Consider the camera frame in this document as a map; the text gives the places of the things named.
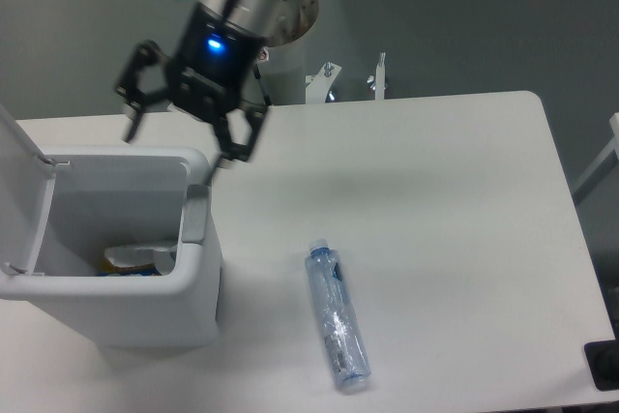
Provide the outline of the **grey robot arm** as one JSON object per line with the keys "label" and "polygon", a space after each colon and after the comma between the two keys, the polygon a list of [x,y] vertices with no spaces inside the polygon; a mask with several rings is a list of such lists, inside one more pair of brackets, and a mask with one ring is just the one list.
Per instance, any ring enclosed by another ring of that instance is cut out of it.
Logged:
{"label": "grey robot arm", "polygon": [[210,125],[219,144],[213,164],[248,162],[273,102],[262,88],[261,103],[242,96],[248,76],[262,79],[260,54],[274,36],[289,0],[194,0],[175,51],[153,41],[137,44],[114,89],[129,112],[124,139],[137,135],[147,109],[161,102]]}

